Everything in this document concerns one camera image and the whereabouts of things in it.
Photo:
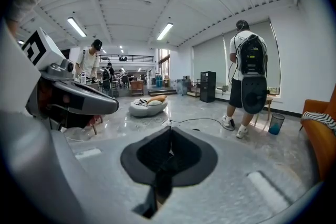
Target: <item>white sneaker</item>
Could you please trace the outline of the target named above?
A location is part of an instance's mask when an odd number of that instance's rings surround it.
[[[244,126],[241,125],[238,129],[236,137],[237,138],[243,138],[245,136],[245,134],[247,134],[247,132],[248,132],[247,127],[244,127]]]
[[[222,117],[222,122],[225,127],[231,127],[231,119],[229,119],[226,115]]]

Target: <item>orange armchair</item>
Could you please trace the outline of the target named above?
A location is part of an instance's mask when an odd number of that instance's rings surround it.
[[[330,102],[306,100],[304,102],[303,113],[306,111],[326,113],[336,120],[334,115],[335,108],[336,87]],[[320,178],[324,180],[333,163],[336,161],[336,136],[328,127],[317,121],[305,120],[302,121],[302,126],[314,148],[319,165]]]

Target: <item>black shorts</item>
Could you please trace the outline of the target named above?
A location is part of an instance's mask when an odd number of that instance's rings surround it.
[[[236,107],[242,108],[242,85],[240,80],[232,79],[231,95],[229,104]]]

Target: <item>railing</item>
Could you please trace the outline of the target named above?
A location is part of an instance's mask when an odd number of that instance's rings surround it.
[[[99,62],[154,62],[154,56],[104,54],[99,55]]]

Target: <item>floor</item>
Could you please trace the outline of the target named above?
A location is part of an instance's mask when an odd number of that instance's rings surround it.
[[[221,121],[226,111],[227,103],[215,101],[204,103],[199,99],[182,95],[169,95],[166,109],[151,118],[136,118],[128,112],[129,104],[136,97],[119,97],[119,109],[112,115],[103,116],[103,123],[96,124],[98,134],[95,135],[91,127],[85,129],[69,129],[65,132],[70,143],[76,141],[94,141],[120,136],[132,135],[134,132],[148,130],[162,124],[168,124],[169,120],[184,121],[188,119],[210,118]],[[242,109],[237,109],[233,119],[236,130],[240,126],[243,117]],[[312,146],[307,139],[304,129],[299,131],[301,124],[299,118],[287,116],[278,135],[268,133],[269,122],[267,112],[262,111],[257,124],[255,118],[249,127],[249,134],[239,140],[254,150],[266,155],[279,164],[279,167],[299,177],[305,188],[312,187],[318,181],[317,162]],[[190,127],[199,129],[210,135],[229,140],[237,140],[235,131],[224,129],[213,120],[194,120],[183,123],[172,122],[172,126]]]

